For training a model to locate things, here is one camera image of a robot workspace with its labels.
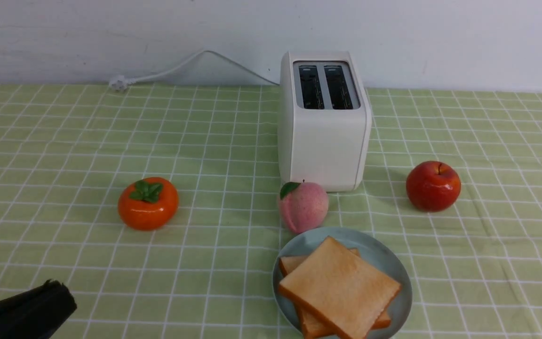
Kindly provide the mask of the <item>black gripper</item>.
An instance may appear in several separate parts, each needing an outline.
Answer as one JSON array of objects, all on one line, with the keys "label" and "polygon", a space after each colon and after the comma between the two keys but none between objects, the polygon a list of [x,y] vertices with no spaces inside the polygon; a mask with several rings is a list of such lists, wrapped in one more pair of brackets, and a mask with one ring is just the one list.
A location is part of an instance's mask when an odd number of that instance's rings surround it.
[{"label": "black gripper", "polygon": [[0,300],[0,339],[49,339],[76,310],[69,288],[47,280]]}]

